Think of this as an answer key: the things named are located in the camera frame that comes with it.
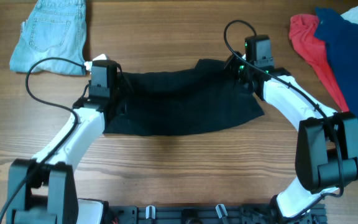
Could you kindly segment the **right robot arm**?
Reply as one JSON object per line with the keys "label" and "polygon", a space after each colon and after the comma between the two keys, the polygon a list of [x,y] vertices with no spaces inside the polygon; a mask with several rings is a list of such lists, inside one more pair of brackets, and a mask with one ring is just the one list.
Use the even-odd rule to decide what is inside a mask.
{"label": "right robot arm", "polygon": [[358,180],[358,120],[338,113],[304,91],[283,68],[262,70],[239,52],[226,60],[225,71],[274,106],[298,131],[296,177],[269,206],[270,223],[302,219],[325,197],[341,197]]}

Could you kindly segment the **black t-shirt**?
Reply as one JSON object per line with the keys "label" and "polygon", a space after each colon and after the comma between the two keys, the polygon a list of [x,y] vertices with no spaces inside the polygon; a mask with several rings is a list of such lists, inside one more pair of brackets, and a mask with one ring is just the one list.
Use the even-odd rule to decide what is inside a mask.
{"label": "black t-shirt", "polygon": [[106,123],[106,134],[182,136],[220,131],[264,115],[254,96],[224,62],[200,59],[177,72],[125,73],[124,90]]}

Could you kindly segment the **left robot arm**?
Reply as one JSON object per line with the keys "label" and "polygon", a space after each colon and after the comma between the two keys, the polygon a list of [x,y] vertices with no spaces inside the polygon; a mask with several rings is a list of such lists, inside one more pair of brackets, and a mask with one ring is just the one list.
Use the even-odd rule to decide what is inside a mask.
{"label": "left robot arm", "polygon": [[96,60],[83,95],[58,134],[31,159],[9,168],[7,200],[0,223],[109,223],[108,203],[78,198],[74,171],[112,119],[113,104],[131,83],[112,60]]}

